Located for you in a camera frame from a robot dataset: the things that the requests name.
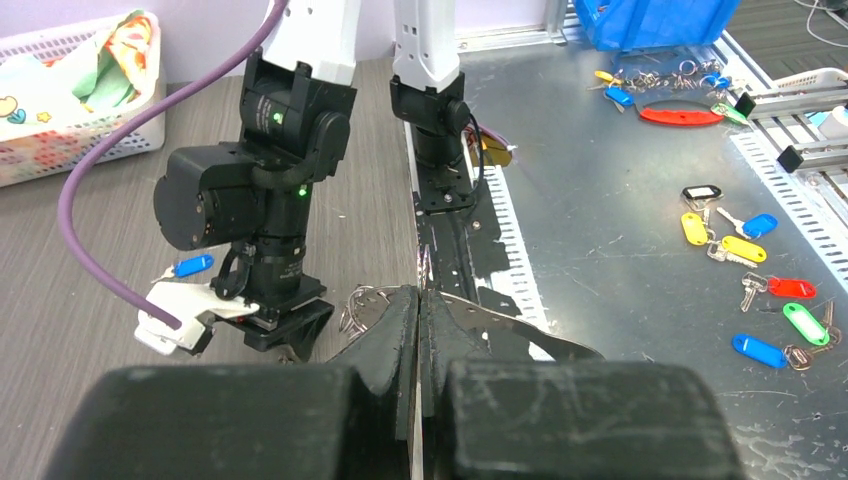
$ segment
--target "black key tag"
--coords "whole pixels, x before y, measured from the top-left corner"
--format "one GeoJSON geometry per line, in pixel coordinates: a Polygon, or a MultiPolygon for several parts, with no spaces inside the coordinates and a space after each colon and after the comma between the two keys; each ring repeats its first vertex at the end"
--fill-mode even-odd
{"type": "Polygon", "coordinates": [[[715,185],[696,185],[684,188],[681,195],[692,210],[702,212],[707,208],[707,203],[721,198],[723,194],[715,185]]]}

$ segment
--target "white cable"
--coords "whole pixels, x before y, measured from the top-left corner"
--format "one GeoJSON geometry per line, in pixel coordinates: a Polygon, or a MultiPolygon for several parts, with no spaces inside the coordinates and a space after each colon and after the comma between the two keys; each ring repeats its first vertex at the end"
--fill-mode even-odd
{"type": "Polygon", "coordinates": [[[801,3],[800,0],[795,0],[795,3],[797,3],[799,5],[805,5],[807,7],[810,7],[810,14],[807,15],[807,33],[809,33],[810,36],[812,36],[816,40],[823,42],[823,43],[826,43],[828,45],[833,45],[834,47],[839,47],[839,48],[848,48],[848,45],[845,45],[845,44],[842,44],[842,43],[832,42],[832,41],[830,41],[826,38],[822,38],[822,37],[816,35],[815,33],[813,33],[813,29],[810,28],[810,23],[813,21],[813,14],[816,13],[816,10],[828,10],[828,11],[830,11],[827,8],[819,7],[819,2],[821,0],[815,0],[815,1],[816,1],[816,3],[814,3],[812,5],[807,5],[807,4],[801,3]]]}

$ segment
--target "white wall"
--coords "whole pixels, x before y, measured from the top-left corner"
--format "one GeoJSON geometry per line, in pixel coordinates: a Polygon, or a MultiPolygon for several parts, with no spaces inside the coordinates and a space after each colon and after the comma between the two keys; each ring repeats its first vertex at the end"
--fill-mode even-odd
{"type": "MultiPolygon", "coordinates": [[[[456,0],[457,34],[544,23],[546,0],[456,0]]],[[[9,36],[144,8],[159,17],[168,81],[194,80],[241,46],[262,22],[268,0],[0,0],[9,36]]],[[[394,0],[362,0],[356,53],[387,56],[394,0]]]]}

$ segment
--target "red key tag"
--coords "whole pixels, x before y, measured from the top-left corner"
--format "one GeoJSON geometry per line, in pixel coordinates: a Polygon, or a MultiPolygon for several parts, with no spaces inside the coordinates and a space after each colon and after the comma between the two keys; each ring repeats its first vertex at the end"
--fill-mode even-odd
{"type": "Polygon", "coordinates": [[[816,296],[816,287],[806,280],[771,277],[769,292],[778,297],[813,298],[816,296]]]}

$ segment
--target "perforated metal strip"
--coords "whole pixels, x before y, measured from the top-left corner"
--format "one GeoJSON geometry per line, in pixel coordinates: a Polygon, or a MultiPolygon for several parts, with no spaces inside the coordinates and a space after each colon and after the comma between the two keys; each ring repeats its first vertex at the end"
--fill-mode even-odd
{"type": "MultiPolygon", "coordinates": [[[[518,218],[512,206],[503,170],[499,166],[486,167],[483,173],[489,183],[495,214],[501,226],[501,242],[506,245],[510,267],[507,271],[493,273],[490,278],[491,286],[494,290],[512,296],[521,309],[518,318],[550,333],[550,324],[542,307],[542,298],[533,277],[533,268],[530,266],[524,239],[521,237],[521,229],[518,227],[518,218]]],[[[544,350],[532,343],[530,356],[536,360],[553,360],[544,350]]]]}
{"type": "Polygon", "coordinates": [[[779,152],[761,132],[734,135],[731,141],[759,175],[786,214],[848,292],[848,239],[845,225],[822,197],[816,197],[820,175],[786,173],[775,161],[779,152]]]}

